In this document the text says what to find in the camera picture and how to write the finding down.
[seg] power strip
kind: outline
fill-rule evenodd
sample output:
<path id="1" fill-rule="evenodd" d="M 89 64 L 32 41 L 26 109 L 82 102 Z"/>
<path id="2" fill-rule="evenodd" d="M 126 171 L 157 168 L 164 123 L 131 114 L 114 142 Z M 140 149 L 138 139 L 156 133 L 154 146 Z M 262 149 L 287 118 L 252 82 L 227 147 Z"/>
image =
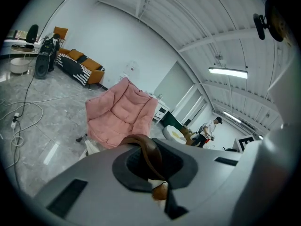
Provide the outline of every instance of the power strip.
<path id="1" fill-rule="evenodd" d="M 15 128 L 16 128 L 16 121 L 14 121 L 14 119 L 13 119 L 13 121 L 11 122 L 11 125 L 10 125 L 10 127 L 11 127 L 12 129 L 15 129 Z"/>

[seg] black and white striped blanket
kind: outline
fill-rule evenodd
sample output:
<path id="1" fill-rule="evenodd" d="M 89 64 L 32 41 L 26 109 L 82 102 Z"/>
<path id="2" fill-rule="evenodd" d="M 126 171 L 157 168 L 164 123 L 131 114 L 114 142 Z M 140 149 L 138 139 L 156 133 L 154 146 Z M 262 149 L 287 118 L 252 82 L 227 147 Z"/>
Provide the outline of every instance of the black and white striped blanket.
<path id="1" fill-rule="evenodd" d="M 57 63 L 59 66 L 61 66 L 62 70 L 73 76 L 82 85 L 86 85 L 92 71 L 87 69 L 85 66 L 77 63 L 74 59 L 65 54 L 58 54 Z"/>

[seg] cap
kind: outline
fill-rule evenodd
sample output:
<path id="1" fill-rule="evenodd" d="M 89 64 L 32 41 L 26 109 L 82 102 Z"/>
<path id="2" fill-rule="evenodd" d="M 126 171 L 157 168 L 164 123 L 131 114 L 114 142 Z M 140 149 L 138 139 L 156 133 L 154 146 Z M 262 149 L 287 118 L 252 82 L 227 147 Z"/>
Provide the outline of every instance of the cap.
<path id="1" fill-rule="evenodd" d="M 216 117 L 216 120 L 220 123 L 220 124 L 222 124 L 222 119 L 221 119 L 221 117 Z"/>

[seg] fluorescent light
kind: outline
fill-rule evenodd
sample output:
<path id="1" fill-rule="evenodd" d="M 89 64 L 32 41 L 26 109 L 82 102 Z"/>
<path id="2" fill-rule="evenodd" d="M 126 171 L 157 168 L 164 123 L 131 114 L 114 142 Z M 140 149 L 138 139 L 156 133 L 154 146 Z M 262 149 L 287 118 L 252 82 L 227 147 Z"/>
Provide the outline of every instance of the fluorescent light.
<path id="1" fill-rule="evenodd" d="M 210 73 L 219 73 L 219 74 L 225 74 L 225 75 L 231 75 L 236 76 L 240 78 L 247 79 L 248 78 L 248 72 L 244 70 L 232 70 L 232 69 L 226 69 L 226 68 L 209 68 Z"/>
<path id="2" fill-rule="evenodd" d="M 230 115 L 229 113 L 224 111 L 224 114 L 231 117 L 232 119 L 236 120 L 238 123 L 241 123 L 241 120 L 237 119 L 236 117 L 234 117 L 233 115 Z"/>

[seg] brown leather strap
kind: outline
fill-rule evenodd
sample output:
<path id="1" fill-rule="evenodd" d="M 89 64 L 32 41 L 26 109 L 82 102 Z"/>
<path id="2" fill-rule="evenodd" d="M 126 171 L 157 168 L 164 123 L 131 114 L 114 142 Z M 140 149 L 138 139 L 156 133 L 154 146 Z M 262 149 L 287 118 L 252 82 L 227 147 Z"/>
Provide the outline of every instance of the brown leather strap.
<path id="1" fill-rule="evenodd" d="M 124 144 L 134 144 L 140 146 L 143 153 L 143 157 L 147 165 L 158 177 L 154 179 L 165 181 L 164 177 L 162 176 L 162 172 L 163 172 L 162 155 L 156 143 L 154 143 L 153 140 L 151 140 L 145 135 L 137 134 L 137 135 L 130 135 L 125 137 L 120 143 L 120 145 L 124 145 Z"/>

